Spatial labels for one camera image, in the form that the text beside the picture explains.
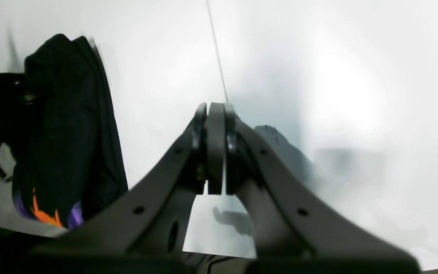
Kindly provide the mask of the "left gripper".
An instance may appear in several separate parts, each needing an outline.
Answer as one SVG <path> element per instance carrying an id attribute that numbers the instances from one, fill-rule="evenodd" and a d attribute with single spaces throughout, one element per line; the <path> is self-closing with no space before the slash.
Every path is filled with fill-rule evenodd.
<path id="1" fill-rule="evenodd" d="M 9 146 L 16 160 L 21 158 L 28 144 L 27 124 L 24 121 L 23 98 L 27 91 L 24 73 L 0 73 L 0 146 Z M 0 177 L 10 176 L 0 164 Z"/>

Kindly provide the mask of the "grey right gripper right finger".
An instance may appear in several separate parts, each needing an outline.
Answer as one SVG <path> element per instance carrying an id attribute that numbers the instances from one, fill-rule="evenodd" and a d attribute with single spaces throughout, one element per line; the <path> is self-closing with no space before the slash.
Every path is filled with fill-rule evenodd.
<path id="1" fill-rule="evenodd" d="M 419 274 L 406 251 L 323 203 L 273 148 L 224 105 L 227 193 L 253 222 L 257 258 L 246 274 Z"/>

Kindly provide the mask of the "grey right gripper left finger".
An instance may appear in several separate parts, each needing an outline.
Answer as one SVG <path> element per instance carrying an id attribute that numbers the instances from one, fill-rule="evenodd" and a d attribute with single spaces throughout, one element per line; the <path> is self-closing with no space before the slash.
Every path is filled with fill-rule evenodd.
<path id="1" fill-rule="evenodd" d="M 27 274 L 196 274 L 206 256 L 183 252 L 191 208 L 205 181 L 219 194 L 224 104 L 200 104 L 190 125 L 128 193 L 84 225 L 40 245 Z"/>

